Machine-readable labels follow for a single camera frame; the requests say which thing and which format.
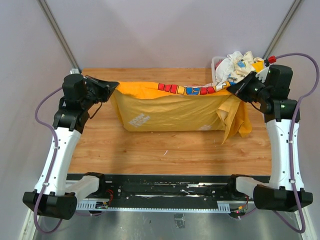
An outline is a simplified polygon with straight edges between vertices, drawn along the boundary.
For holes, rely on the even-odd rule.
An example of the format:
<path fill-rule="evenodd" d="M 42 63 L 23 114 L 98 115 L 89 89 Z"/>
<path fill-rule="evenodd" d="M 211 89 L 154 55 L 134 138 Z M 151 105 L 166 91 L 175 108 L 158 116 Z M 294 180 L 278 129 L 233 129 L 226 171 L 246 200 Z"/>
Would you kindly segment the yellow pillowcase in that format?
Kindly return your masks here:
<path fill-rule="evenodd" d="M 246 104 L 227 91 L 232 85 L 121 81 L 110 101 L 129 132 L 223 131 L 227 140 L 252 132 Z"/>

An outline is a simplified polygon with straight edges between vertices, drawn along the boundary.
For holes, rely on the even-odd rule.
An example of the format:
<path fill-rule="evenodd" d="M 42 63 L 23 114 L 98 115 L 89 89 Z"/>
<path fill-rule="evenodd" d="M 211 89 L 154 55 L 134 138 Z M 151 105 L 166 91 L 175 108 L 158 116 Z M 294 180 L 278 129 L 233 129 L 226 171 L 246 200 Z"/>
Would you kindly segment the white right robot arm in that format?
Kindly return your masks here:
<path fill-rule="evenodd" d="M 305 191 L 299 166 L 298 130 L 300 111 L 297 101 L 289 99 L 293 71 L 272 64 L 262 71 L 250 72 L 227 91 L 245 103 L 259 103 L 271 146 L 269 183 L 253 177 L 233 174 L 227 184 L 234 198 L 244 195 L 253 199 L 259 210 L 295 212 L 313 202 L 313 194 Z"/>

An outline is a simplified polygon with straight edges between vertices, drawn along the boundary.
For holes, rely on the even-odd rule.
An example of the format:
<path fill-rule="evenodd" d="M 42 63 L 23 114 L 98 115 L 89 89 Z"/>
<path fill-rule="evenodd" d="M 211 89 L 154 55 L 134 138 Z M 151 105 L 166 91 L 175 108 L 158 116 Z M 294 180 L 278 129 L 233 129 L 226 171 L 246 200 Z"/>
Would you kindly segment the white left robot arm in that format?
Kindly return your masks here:
<path fill-rule="evenodd" d="M 89 195 L 101 196 L 107 191 L 102 173 L 88 172 L 70 187 L 66 186 L 69 166 L 86 122 L 95 104 L 106 103 L 119 82 L 104 81 L 80 73 L 67 75 L 62 83 L 63 97 L 59 100 L 53 124 L 50 150 L 33 191 L 26 191 L 23 203 L 35 217 L 45 216 L 69 220 L 77 204 Z"/>

